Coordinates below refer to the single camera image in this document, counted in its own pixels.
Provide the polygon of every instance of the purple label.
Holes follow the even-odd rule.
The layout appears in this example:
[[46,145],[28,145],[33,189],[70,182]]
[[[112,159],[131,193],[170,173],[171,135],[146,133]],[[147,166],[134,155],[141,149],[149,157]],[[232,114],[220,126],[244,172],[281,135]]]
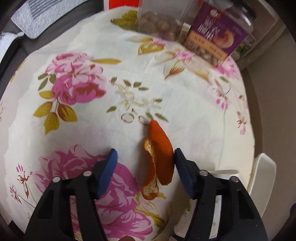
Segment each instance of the purple label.
[[248,33],[219,9],[203,3],[191,30],[202,35],[211,43],[230,55]]

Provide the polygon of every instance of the clear plastic container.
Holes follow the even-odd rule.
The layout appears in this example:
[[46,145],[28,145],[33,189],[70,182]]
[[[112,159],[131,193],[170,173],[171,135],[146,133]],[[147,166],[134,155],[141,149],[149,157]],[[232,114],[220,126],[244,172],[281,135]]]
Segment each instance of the clear plastic container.
[[184,46],[214,66],[221,65],[253,32],[255,18],[244,0],[204,0]]
[[140,0],[138,31],[174,41],[194,0]]

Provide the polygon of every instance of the table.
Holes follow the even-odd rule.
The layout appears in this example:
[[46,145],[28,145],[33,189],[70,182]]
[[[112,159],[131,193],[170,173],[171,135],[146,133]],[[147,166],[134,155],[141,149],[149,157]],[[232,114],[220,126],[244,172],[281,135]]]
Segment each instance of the table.
[[[7,86],[0,101],[7,193],[0,202],[23,231],[53,177],[76,177],[114,148],[119,164],[96,201],[107,237],[167,240],[189,197],[177,170],[157,198],[141,195],[149,165],[143,141],[152,118],[199,168],[236,169],[248,185],[254,137],[235,62],[228,58],[214,69],[179,43],[110,22],[129,10],[80,22],[30,54]],[[81,239],[75,198],[70,202]]]

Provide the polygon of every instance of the striped towel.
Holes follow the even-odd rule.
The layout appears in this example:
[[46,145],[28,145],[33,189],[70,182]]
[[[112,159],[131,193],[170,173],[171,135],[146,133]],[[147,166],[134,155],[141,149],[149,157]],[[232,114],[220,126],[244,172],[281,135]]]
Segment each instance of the striped towel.
[[11,20],[30,38],[37,38],[51,24],[88,0],[28,0]]

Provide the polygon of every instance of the leaf print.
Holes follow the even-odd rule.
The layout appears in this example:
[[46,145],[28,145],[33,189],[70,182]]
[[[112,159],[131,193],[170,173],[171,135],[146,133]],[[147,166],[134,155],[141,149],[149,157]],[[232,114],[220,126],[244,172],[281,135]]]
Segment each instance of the leaf print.
[[159,110],[161,109],[161,107],[160,107],[159,105],[154,104],[154,103],[152,104],[152,107],[153,107],[154,109],[159,109]]
[[97,64],[119,64],[121,60],[115,58],[94,58],[91,62]]
[[112,79],[111,79],[111,83],[115,83],[116,80],[117,80],[117,77],[112,77]]
[[111,111],[115,111],[116,109],[117,109],[116,106],[111,106],[111,107],[106,111],[106,113],[111,112]]
[[50,131],[57,130],[59,127],[59,119],[55,112],[50,112],[44,121],[45,134]]
[[185,67],[184,64],[181,61],[176,61],[176,63],[173,65],[173,67],[169,70],[169,73],[166,75],[166,68],[168,66],[165,65],[163,69],[163,73],[165,75],[165,80],[173,75],[180,74],[184,71]]
[[137,11],[130,10],[122,15],[122,18],[114,18],[110,22],[118,25],[122,29],[137,31],[137,26],[135,25],[137,20]]
[[137,20],[137,14],[137,10],[130,10],[122,15],[122,19],[127,21],[133,21],[135,23]]
[[129,103],[129,101],[126,101],[126,103],[125,103],[125,105],[124,105],[126,111],[129,110],[130,106],[131,106],[131,104]]
[[133,36],[127,39],[127,41],[133,42],[133,43],[152,43],[153,38],[143,37],[143,36]]
[[138,90],[140,90],[140,91],[146,91],[148,89],[149,89],[148,87],[140,87]]
[[142,82],[135,82],[135,83],[133,84],[133,87],[134,87],[134,88],[137,88],[137,87],[141,86],[141,84],[142,84]]
[[152,43],[144,43],[141,44],[138,49],[138,55],[147,54],[147,53],[155,53],[164,50],[164,47],[157,44]]
[[204,79],[205,81],[207,81],[207,83],[212,86],[212,83],[210,82],[209,76],[207,74],[204,74],[202,72],[199,71],[192,71],[192,73],[194,73],[195,75],[201,77],[202,79]]
[[225,82],[225,83],[229,83],[229,81],[228,81],[228,79],[227,79],[226,77],[224,77],[224,76],[220,76],[219,78],[220,78],[220,80],[222,80],[223,82]]
[[74,233],[74,238],[78,241],[83,241],[82,240],[82,235],[81,235],[81,232],[75,232]]
[[38,80],[41,80],[41,79],[45,78],[47,75],[48,75],[48,73],[43,73],[43,74],[39,75],[37,78],[38,78]]
[[153,116],[150,114],[150,112],[149,112],[149,111],[147,111],[145,114],[147,115],[147,117],[149,117],[150,119],[152,119],[152,120],[153,120]]
[[43,99],[52,99],[53,96],[54,96],[54,92],[52,92],[52,91],[41,91],[41,92],[39,92],[39,95]]
[[46,116],[52,108],[52,102],[45,102],[35,111],[33,116],[35,117],[43,117]]
[[158,228],[162,229],[165,227],[165,222],[162,218],[153,216],[152,219],[154,221],[154,225],[157,226]]
[[166,121],[167,123],[169,122],[167,118],[165,118],[162,114],[160,113],[155,113],[154,114],[158,119]]
[[126,21],[121,18],[114,18],[110,20],[111,23],[118,25],[120,28],[125,29],[125,30],[131,30],[131,31],[137,31],[138,28],[137,26],[132,23],[131,21]]
[[121,85],[121,84],[119,84],[119,85],[118,85],[118,89],[120,89],[120,90],[124,90],[124,86]]
[[126,84],[126,86],[131,86],[131,83],[128,80],[123,80],[123,82]]
[[66,122],[76,122],[77,121],[77,115],[75,111],[67,105],[59,104],[57,108],[57,113],[59,114],[59,117]]
[[42,90],[47,84],[48,78],[46,78],[39,86],[38,90]]
[[50,83],[54,84],[56,78],[57,78],[57,75],[56,75],[56,74],[51,74],[50,77],[49,77],[49,81],[50,81]]
[[115,94],[120,95],[120,96],[125,96],[125,92],[123,90],[117,90],[115,91]]

